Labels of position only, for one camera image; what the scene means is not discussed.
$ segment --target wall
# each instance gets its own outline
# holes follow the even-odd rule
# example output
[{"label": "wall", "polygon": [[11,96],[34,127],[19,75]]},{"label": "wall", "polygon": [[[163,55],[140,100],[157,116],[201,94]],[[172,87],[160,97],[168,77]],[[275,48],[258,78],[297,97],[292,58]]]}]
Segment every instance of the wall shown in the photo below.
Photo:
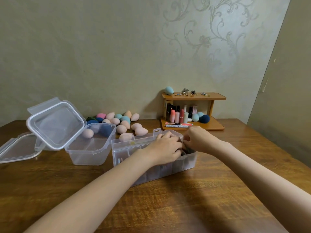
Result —
[{"label": "wall", "polygon": [[1,0],[0,125],[55,96],[156,118],[166,86],[247,122],[289,1]]},{"label": "wall", "polygon": [[291,1],[248,122],[248,125],[309,166],[310,8],[311,0]]}]

